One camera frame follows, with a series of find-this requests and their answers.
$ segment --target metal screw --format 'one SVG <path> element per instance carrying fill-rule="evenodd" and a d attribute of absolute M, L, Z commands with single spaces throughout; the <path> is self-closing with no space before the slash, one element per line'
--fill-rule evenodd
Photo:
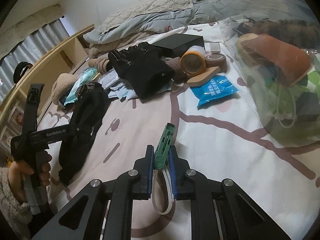
<path fill-rule="evenodd" d="M 137 170 L 130 170 L 128 171 L 129 176 L 137 176 L 138 175 L 138 171 Z"/>
<path fill-rule="evenodd" d="M 226 186 L 232 186 L 233 185 L 233 181 L 231 179 L 225 179 L 223 181 L 224 185 Z"/>
<path fill-rule="evenodd" d="M 93 180 L 91 180 L 90 185 L 91 185 L 92 187 L 97 187 L 97 186 L 100 185 L 100 180 L 98 180 L 98 179 L 93 179 Z"/>
<path fill-rule="evenodd" d="M 186 174 L 189 175 L 189 176 L 194 176 L 196 174 L 196 171 L 192 170 L 192 169 L 191 170 L 187 170 Z"/>

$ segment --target black box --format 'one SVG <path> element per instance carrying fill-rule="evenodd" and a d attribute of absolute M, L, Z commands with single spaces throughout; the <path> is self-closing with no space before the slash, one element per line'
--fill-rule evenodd
<path fill-rule="evenodd" d="M 182 57 L 192 46 L 204 47 L 204 41 L 202 36 L 175 33 L 153 43 L 153 45 L 161 48 L 162 56 L 175 58 Z"/>

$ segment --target bed sheet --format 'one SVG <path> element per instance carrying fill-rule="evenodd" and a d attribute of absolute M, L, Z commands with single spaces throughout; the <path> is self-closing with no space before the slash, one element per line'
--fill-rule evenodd
<path fill-rule="evenodd" d="M 146 103 L 139 99 L 112 102 L 86 163 L 66 188 L 58 177 L 60 142 L 50 145 L 52 210 L 60 210 L 92 179 L 112 180 L 132 169 L 148 144 L 157 145 L 164 126 L 171 122 L 177 130 L 173 141 L 178 156 L 187 159 L 191 168 L 209 179 L 233 179 L 292 240 L 301 240 L 320 207 L 318 144 L 281 145 L 262 127 L 237 58 L 222 43 L 219 22 L 185 26 L 143 40 L 153 43 L 173 33 L 202 35 L 207 52 L 209 42 L 220 42 L 221 53 L 227 57 L 226 76 L 239 91 L 200 110 L 186 84 L 174 85 Z M 51 105 L 39 129 L 66 124 L 70 117 L 71 113 Z M 163 205 L 162 182 L 157 185 L 157 201 Z M 189 202 L 177 201 L 168 215 L 160 216 L 151 200 L 134 201 L 132 238 L 191 239 Z"/>

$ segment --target white cord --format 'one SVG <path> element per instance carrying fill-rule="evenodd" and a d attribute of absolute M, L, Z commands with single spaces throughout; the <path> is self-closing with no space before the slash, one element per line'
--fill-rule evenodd
<path fill-rule="evenodd" d="M 155 194 L 156 194 L 156 179 L 157 179 L 157 176 L 158 176 L 158 170 L 155 170 L 154 173 L 153 173 L 151 200 L 152 200 L 152 204 L 153 204 L 153 207 L 156 210 L 156 212 L 158 214 L 160 214 L 160 215 L 166 215 L 166 214 L 168 214 L 170 212 L 170 210 L 172 208 L 172 204 L 174 202 L 174 197 L 173 197 L 173 194 L 172 194 L 170 173 L 169 173 L 169 169 L 168 169 L 167 165 L 165 165 L 164 168 L 162 169 L 162 173 L 163 173 L 163 176 L 164 176 L 165 183 L 167 185 L 168 208 L 166 209 L 166 211 L 161 212 L 159 210 L 159 208 L 157 207 L 157 204 L 156 204 L 156 196 L 155 196 Z"/>
<path fill-rule="evenodd" d="M 295 99 L 294 99 L 294 95 L 292 94 L 292 92 L 290 90 L 288 90 L 291 94 L 291 97 L 292 97 L 292 105 L 293 105 L 293 119 L 292 119 L 292 123 L 290 125 L 284 125 L 280 119 L 278 119 L 280 125 L 283 127 L 283 128 L 291 128 L 296 120 L 297 120 L 297 109 L 296 109 L 296 102 L 295 102 Z M 280 97 L 281 97 L 281 92 L 282 92 L 282 86 L 279 85 L 279 92 L 278 92 L 278 97 L 277 97 L 277 102 L 276 102 L 276 111 L 277 111 L 277 114 L 278 116 L 280 116 L 280 113 L 279 113 L 279 104 L 280 104 Z"/>

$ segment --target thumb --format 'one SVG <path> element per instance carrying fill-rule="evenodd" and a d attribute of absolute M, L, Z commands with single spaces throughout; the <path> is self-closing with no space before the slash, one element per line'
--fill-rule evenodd
<path fill-rule="evenodd" d="M 34 170 L 25 161 L 18 161 L 18 162 L 16 162 L 16 165 L 14 166 L 13 172 L 14 173 L 23 172 L 25 174 L 32 175 L 34 173 Z"/>

